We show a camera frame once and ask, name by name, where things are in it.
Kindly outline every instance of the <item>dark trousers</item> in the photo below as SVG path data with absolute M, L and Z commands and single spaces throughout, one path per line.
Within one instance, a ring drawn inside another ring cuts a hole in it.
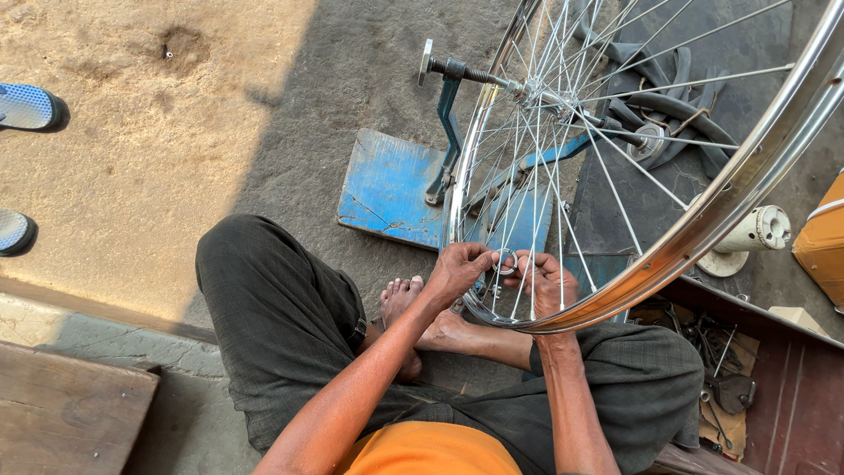
M 354 359 L 365 319 L 360 295 L 345 274 L 260 216 L 223 219 L 199 241 L 196 265 L 235 409 L 246 414 L 252 446 L 266 452 L 302 406 Z M 577 340 L 621 472 L 648 468 L 696 415 L 700 357 L 661 327 L 602 323 L 579 330 Z M 531 364 L 541 375 L 535 345 Z M 408 420 L 482 430 L 507 448 L 523 473 L 555 471 L 544 378 L 439 403 L 390 385 L 361 436 Z

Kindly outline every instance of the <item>orange shirt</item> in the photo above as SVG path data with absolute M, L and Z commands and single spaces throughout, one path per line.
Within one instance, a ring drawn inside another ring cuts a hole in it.
M 358 440 L 335 475 L 522 475 L 498 440 L 449 423 L 408 421 Z

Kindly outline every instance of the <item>man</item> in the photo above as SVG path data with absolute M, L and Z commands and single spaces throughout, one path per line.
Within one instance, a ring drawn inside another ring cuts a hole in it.
M 533 288 L 535 312 L 575 300 L 548 254 L 517 252 L 505 284 Z M 354 283 L 266 218 L 235 215 L 197 247 L 235 408 L 264 454 L 254 473 L 634 473 L 696 417 L 703 366 L 660 327 L 602 323 L 529 336 L 471 325 L 447 308 L 500 256 L 445 248 L 427 285 L 381 294 L 381 334 Z M 393 381 L 419 373 L 414 347 L 462 352 L 539 377 L 477 398 L 423 402 Z

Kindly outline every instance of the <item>man's hand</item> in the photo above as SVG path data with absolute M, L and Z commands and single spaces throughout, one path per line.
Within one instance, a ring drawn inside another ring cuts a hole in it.
M 533 299 L 533 311 L 537 317 L 547 317 L 560 312 L 560 283 L 565 293 L 566 307 L 577 301 L 577 279 L 560 265 L 554 256 L 546 253 L 534 253 L 532 264 L 530 251 L 526 249 L 516 251 L 519 258 L 516 272 L 504 279 L 504 285 L 519 288 L 526 295 L 536 292 Z M 515 263 L 512 257 L 504 260 L 503 268 L 512 268 Z
M 495 259 L 498 259 L 498 253 L 481 243 L 449 244 L 436 260 L 422 293 L 437 304 L 439 313 L 462 297 L 478 281 L 481 273 L 492 267 Z

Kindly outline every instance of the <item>toe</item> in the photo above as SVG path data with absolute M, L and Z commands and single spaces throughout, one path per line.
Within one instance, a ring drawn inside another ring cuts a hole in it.
M 414 276 L 410 279 L 410 291 L 419 293 L 422 292 L 422 287 L 425 286 L 425 281 L 422 280 L 422 276 Z

